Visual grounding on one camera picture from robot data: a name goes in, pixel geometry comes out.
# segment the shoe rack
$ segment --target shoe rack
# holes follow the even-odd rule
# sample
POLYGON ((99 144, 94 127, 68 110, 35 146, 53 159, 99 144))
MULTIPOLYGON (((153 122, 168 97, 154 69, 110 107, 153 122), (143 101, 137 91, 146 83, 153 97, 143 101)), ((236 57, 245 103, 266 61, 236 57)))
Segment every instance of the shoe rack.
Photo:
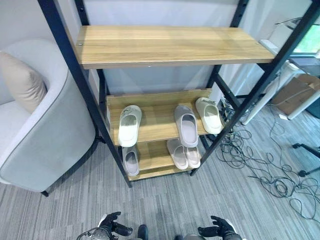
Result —
MULTIPOLYGON (((75 0, 83 25, 75 47, 68 36, 57 1, 38 2, 92 119, 129 187, 135 180, 181 172, 175 167, 166 147, 166 140, 178 137, 174 119, 174 109, 178 104, 192 108, 197 118, 198 134, 206 147, 201 158, 201 168, 241 116, 275 78, 277 71, 320 14, 320 0, 314 0, 282 49, 274 56, 238 28, 249 0, 239 0, 230 27, 89 25, 84 2, 75 0), (222 64, 247 63, 257 63, 264 70, 264 74, 240 104, 219 75, 219 70, 222 64), (214 65, 206 89, 109 96, 108 85, 102 72, 102 69, 109 68, 186 65, 214 65), (88 75, 85 72, 88 69, 97 69, 100 77, 99 103, 95 102, 88 86, 88 75), (195 109, 195 101, 199 97, 208 97, 214 83, 217 83, 231 103, 235 114, 222 132, 215 136, 213 143, 208 145, 204 137, 207 133, 195 109), (104 112, 105 104, 110 110, 109 124, 104 112), (120 114, 128 105, 137 105, 142 110, 137 141, 140 174, 135 177, 127 176, 122 166, 121 151, 117 149, 120 114)), ((193 169, 190 175, 193 176, 200 168, 193 169)))

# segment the white slipper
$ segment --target white slipper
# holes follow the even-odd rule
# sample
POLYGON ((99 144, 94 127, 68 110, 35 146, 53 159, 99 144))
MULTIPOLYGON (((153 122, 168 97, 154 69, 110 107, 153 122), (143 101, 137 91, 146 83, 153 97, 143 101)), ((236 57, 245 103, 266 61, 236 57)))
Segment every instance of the white slipper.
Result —
POLYGON ((178 105, 174 110, 174 119, 181 144, 188 148, 197 146, 197 121, 192 109, 185 105, 178 105))
POLYGON ((169 139, 166 141, 166 147, 169 150, 174 165, 184 170, 188 167, 188 160, 185 154, 185 147, 181 144, 179 139, 169 139))
POLYGON ((198 147, 185 147, 184 153, 186 155, 186 159, 188 161, 189 167, 196 169, 200 167, 200 153, 198 147))
POLYGON ((219 134, 222 129, 219 109, 209 98, 200 97, 195 101, 195 108, 200 115, 204 129, 209 134, 219 134))
POLYGON ((136 105, 126 106, 122 110, 118 134, 118 142, 122 147, 129 148, 137 143, 141 117, 141 109, 136 105))
POLYGON ((129 176, 139 174, 138 153, 136 146, 122 148, 122 160, 125 171, 129 176))

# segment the throw pillow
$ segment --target throw pillow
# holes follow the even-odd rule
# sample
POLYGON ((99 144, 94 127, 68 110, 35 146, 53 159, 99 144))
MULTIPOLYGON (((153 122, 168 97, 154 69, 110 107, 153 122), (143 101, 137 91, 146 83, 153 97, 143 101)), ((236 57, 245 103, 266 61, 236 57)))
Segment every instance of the throw pillow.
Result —
POLYGON ((0 51, 0 71, 12 97, 32 113, 47 93, 40 74, 4 51, 0 51))

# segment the gray armchair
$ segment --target gray armchair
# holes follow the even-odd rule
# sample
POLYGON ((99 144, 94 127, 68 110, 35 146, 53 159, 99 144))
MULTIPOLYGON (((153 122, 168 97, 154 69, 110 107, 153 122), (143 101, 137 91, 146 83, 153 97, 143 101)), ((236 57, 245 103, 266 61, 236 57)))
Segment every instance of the gray armchair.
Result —
POLYGON ((40 73, 47 94, 30 114, 0 76, 0 182, 42 192, 90 148, 95 128, 57 45, 31 39, 3 51, 40 73))

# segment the wood grain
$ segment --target wood grain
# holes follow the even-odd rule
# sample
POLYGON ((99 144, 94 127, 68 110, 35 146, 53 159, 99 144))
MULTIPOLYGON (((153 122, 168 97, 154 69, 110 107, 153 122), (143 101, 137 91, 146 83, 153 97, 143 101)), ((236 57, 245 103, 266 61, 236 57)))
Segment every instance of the wood grain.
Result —
POLYGON ((211 89, 197 89, 173 93, 108 96, 110 133, 113 143, 117 146, 119 145, 120 115, 123 108, 128 105, 137 105, 142 111, 138 143, 177 138, 179 134, 174 111, 178 104, 186 105, 193 110, 196 117, 198 135, 208 134, 196 110, 195 101, 200 97, 208 97, 210 92, 211 89))
POLYGON ((167 141, 141 142, 137 145, 140 171, 175 166, 167 141))
POLYGON ((137 145, 140 172, 130 176, 130 181, 159 177, 191 170, 180 170, 175 166, 167 149, 167 141, 143 142, 137 145))
POLYGON ((149 179, 149 178, 160 177, 168 174, 182 173, 190 170, 191 170, 190 168, 187 168, 185 170, 180 170, 176 168, 176 166, 169 166, 161 169, 151 169, 151 170, 142 171, 137 176, 129 176, 129 180, 136 181, 141 179, 149 179))
POLYGON ((274 56, 240 28, 82 26, 76 43, 85 69, 269 63, 274 56))

